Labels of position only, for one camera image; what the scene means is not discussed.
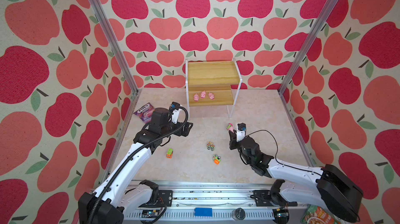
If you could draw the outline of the orange green toy car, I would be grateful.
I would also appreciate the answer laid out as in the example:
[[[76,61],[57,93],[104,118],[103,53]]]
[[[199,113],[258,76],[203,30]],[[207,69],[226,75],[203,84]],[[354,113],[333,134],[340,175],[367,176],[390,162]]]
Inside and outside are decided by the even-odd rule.
[[[167,151],[166,157],[167,158],[172,158],[173,152],[174,152],[174,150],[172,148],[169,148],[168,151]]]

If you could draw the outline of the yellow green toy car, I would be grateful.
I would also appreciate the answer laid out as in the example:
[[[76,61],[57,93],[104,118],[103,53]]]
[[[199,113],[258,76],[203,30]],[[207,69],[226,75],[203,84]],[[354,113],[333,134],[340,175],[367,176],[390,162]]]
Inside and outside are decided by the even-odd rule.
[[[215,145],[214,145],[212,142],[208,142],[208,143],[207,143],[207,149],[208,149],[208,150],[211,150],[211,151],[214,151]]]

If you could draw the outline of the wooden two-tier shelf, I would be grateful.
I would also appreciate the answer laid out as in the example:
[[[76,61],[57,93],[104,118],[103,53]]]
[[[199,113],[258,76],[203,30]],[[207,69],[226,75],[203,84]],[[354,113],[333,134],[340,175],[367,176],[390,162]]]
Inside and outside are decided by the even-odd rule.
[[[235,59],[230,61],[185,61],[185,95],[187,110],[199,106],[225,106],[228,117],[231,118],[236,106],[242,85],[242,76]],[[209,92],[215,99],[208,97]],[[200,99],[195,102],[193,97],[198,94]]]

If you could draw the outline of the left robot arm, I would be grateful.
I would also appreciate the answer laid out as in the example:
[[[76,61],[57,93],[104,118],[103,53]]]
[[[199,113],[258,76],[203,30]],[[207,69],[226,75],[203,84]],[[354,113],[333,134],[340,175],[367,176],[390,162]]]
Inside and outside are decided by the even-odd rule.
[[[188,111],[173,102],[169,108],[155,108],[151,121],[133,139],[128,153],[118,167],[92,193],[84,193],[78,201],[81,224],[121,224],[126,211],[143,204],[155,204],[158,184],[143,180],[133,190],[126,188],[145,162],[161,146],[164,138],[187,136],[193,126]]]

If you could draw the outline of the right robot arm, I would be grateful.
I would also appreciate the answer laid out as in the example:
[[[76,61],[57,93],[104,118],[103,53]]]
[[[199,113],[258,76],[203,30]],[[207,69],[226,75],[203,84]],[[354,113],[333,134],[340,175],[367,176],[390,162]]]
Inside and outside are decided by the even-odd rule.
[[[230,130],[229,148],[237,150],[242,162],[259,176],[274,178],[269,190],[271,202],[316,205],[348,223],[360,221],[362,189],[333,165],[307,167],[291,164],[263,153],[245,131]]]

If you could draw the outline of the purple candy bag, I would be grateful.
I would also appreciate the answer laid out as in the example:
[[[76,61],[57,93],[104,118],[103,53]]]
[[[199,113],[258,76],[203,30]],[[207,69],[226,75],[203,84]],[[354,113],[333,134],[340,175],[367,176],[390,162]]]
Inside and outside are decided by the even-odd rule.
[[[147,103],[134,112],[145,124],[149,123],[155,108],[151,103]]]

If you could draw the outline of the orange toy car with eyes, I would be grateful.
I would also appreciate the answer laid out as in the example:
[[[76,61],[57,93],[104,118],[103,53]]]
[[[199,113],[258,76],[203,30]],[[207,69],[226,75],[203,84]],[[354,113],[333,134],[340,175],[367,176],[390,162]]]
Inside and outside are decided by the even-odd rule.
[[[220,164],[221,157],[218,156],[217,154],[215,154],[215,155],[213,156],[213,161],[214,161],[215,164]]]

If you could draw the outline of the round black knob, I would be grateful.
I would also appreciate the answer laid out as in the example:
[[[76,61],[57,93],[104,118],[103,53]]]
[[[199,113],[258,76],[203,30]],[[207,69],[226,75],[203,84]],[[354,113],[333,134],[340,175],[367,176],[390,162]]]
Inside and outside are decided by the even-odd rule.
[[[232,212],[232,216],[235,220],[244,220],[246,218],[246,212],[242,208],[237,208]]]

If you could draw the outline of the green snack bag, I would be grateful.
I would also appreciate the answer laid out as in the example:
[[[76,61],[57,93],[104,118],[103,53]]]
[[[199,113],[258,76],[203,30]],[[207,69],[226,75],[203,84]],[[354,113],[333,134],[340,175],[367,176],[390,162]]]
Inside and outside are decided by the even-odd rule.
[[[316,205],[309,205],[301,219],[302,224],[339,224],[339,222],[329,215],[323,208]]]

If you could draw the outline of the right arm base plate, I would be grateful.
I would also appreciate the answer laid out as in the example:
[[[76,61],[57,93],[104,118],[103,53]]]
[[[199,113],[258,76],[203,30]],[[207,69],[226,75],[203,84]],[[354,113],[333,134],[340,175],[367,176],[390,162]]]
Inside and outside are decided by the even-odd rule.
[[[288,202],[279,193],[270,193],[269,190],[254,190],[250,196],[257,207],[296,207],[297,202]]]

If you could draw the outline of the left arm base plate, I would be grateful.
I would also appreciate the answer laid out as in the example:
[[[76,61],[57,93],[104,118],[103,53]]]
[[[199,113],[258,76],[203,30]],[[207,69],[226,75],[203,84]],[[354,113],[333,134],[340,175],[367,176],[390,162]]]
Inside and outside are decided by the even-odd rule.
[[[173,199],[173,190],[158,190],[153,192],[150,200],[140,207],[171,207]]]

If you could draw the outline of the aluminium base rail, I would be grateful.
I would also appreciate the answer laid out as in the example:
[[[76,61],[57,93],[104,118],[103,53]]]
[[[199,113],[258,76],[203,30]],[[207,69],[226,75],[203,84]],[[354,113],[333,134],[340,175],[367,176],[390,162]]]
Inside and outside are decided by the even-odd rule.
[[[126,192],[136,188],[141,181],[131,181]],[[126,211],[122,224],[248,224],[265,221],[272,224],[300,223],[309,204],[297,202],[296,207],[257,207],[250,198],[254,190],[270,190],[273,184],[233,183],[173,183],[154,182],[158,190],[173,190],[171,207],[138,207]],[[197,217],[197,207],[212,208],[212,217]],[[242,208],[244,220],[235,220],[232,212]]]

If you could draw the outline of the blue block on rail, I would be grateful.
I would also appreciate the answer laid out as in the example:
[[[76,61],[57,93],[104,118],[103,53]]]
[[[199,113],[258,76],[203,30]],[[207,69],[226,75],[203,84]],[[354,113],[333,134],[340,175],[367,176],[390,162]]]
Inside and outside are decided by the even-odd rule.
[[[197,217],[212,217],[213,209],[212,208],[203,208],[197,207],[194,209],[194,215]]]

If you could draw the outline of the left aluminium frame post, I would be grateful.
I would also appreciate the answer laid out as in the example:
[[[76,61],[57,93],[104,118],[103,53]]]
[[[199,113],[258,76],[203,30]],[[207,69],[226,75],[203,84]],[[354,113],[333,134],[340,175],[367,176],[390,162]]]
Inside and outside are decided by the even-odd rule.
[[[116,35],[113,31],[113,28],[104,12],[103,5],[101,4],[100,0],[89,0],[95,16],[97,17],[99,24],[102,27],[103,33],[105,34],[105,37],[109,43],[109,46],[114,53],[114,56],[117,59],[117,62],[122,70],[122,73],[124,74],[126,81],[128,82],[128,85],[130,86],[130,89],[132,90],[132,93],[134,96],[139,96],[139,90],[138,87],[133,79],[133,75],[130,72],[129,65],[125,59],[125,56],[123,54],[123,51],[121,50],[119,43],[117,41]]]

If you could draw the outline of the right aluminium frame post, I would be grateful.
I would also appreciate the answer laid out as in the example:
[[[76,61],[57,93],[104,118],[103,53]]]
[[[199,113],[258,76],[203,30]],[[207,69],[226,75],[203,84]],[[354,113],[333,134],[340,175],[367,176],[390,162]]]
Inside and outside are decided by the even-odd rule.
[[[327,0],[319,14],[319,16],[316,19],[316,22],[312,25],[311,31],[308,33],[308,36],[306,37],[299,53],[296,55],[294,58],[294,61],[292,63],[292,66],[288,70],[286,76],[284,77],[279,89],[278,93],[279,96],[282,98],[283,94],[288,87],[290,81],[292,81],[292,78],[294,74],[296,73],[297,69],[300,66],[300,63],[302,62],[303,58],[305,58],[307,52],[311,48],[312,44],[314,43],[316,37],[318,36],[320,30],[323,28],[325,23],[327,22],[328,17],[331,15],[334,7],[338,3],[339,0]]]

